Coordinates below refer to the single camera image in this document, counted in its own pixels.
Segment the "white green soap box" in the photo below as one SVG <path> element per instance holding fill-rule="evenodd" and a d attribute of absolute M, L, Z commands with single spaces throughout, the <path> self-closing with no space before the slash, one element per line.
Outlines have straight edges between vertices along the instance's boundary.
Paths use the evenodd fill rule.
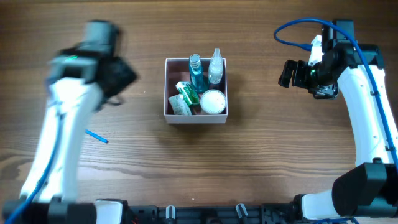
<path fill-rule="evenodd" d="M 168 98 L 168 101 L 172 107 L 174 115 L 191 116 L 192 112 L 187 103 L 185 102 L 183 95 L 177 94 Z"/>

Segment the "clear pump sanitizer bottle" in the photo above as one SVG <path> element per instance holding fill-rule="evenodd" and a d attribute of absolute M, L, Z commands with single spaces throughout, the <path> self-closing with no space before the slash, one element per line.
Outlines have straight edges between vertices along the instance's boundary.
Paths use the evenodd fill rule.
<path fill-rule="evenodd" d="M 223 58 L 219 48 L 216 48 L 208 68 L 208 81 L 212 85 L 220 83 L 224 72 Z"/>

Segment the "blue mouthwash bottle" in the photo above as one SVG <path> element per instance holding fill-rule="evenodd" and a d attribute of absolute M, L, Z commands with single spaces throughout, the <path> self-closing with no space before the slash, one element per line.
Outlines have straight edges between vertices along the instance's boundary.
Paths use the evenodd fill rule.
<path fill-rule="evenodd" d="M 206 77 L 203 74 L 201 58 L 198 54 L 193 54 L 189 58 L 190 81 L 194 90 L 198 93 L 204 93 L 208 89 Z"/>

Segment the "white cotton bud tub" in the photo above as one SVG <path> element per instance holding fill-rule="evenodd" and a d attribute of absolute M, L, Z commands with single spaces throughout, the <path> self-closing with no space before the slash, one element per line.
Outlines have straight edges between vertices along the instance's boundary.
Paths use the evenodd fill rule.
<path fill-rule="evenodd" d="M 200 106 L 205 114 L 221 114 L 227 106 L 226 97 L 219 90 L 208 90 L 202 94 Z"/>

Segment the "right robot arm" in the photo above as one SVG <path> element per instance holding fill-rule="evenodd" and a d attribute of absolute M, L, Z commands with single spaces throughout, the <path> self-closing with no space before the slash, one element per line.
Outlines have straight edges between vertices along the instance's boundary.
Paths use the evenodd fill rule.
<path fill-rule="evenodd" d="M 314 42 L 309 62 L 285 62 L 282 87 L 304 88 L 318 99 L 342 93 L 356 149 L 354 169 L 330 190 L 294 198 L 293 220 L 397 217 L 397 128 L 384 80 L 384 60 L 372 44 Z"/>

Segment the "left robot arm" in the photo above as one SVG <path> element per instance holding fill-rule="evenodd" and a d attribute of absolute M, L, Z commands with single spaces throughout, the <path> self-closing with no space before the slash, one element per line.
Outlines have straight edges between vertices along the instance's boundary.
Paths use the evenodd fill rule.
<path fill-rule="evenodd" d="M 17 201 L 4 204 L 6 223 L 127 223 L 125 200 L 77 202 L 77 168 L 91 117 L 136 79 L 112 47 L 64 49 L 52 61 L 37 152 Z"/>

